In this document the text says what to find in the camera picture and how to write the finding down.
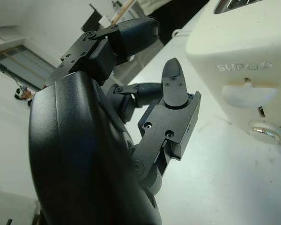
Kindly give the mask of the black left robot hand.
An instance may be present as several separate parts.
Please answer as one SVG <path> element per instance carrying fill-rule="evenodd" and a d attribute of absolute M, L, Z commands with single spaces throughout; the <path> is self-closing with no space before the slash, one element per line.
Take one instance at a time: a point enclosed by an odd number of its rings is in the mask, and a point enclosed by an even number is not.
<path fill-rule="evenodd" d="M 162 223 L 155 195 L 184 154 L 201 94 L 188 93 L 176 58 L 160 83 L 102 89 L 116 66 L 158 39 L 152 17 L 88 31 L 34 95 L 29 158 L 41 224 Z"/>

